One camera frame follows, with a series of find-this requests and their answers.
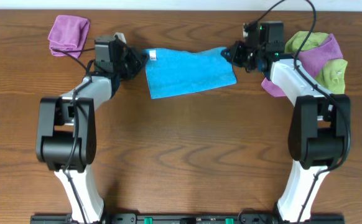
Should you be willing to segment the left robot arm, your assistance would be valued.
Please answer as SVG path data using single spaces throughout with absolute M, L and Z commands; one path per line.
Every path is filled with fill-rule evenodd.
M 39 106 L 36 155 L 61 181 L 70 202 L 68 215 L 33 215 L 31 223 L 104 223 L 104 200 L 91 164 L 96 154 L 95 111 L 112 99 L 120 83 L 132 80 L 147 54 L 126 43 L 124 34 L 95 39 L 95 58 L 82 82 L 68 93 L 43 97 Z

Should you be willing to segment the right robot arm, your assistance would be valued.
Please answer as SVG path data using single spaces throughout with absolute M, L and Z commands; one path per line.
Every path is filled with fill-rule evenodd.
M 287 145 L 293 159 L 284 193 L 272 214 L 253 211 L 241 223 L 344 223 L 343 215 L 313 215 L 324 178 L 350 150 L 350 99 L 335 95 L 309 75 L 297 54 L 285 52 L 281 21 L 244 24 L 243 40 L 221 51 L 232 65 L 257 70 L 278 86 L 294 106 Z

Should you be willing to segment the blue microfiber cloth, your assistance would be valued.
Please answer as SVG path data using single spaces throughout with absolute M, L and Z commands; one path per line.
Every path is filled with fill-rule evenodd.
M 152 99 L 186 95 L 237 83 L 233 67 L 221 56 L 224 47 L 187 52 L 145 49 L 146 78 Z

